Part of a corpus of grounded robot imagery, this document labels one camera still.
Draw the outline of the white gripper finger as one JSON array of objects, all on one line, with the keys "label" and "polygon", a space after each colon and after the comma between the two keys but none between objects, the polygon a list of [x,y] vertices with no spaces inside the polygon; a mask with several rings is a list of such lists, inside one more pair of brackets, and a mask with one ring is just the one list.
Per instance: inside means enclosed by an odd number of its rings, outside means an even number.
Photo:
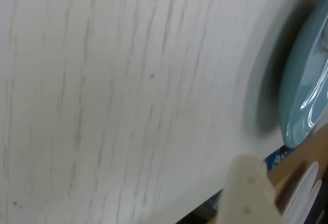
[{"label": "white gripper finger", "polygon": [[217,223],[283,223],[267,166],[252,155],[236,157],[220,197]]}]

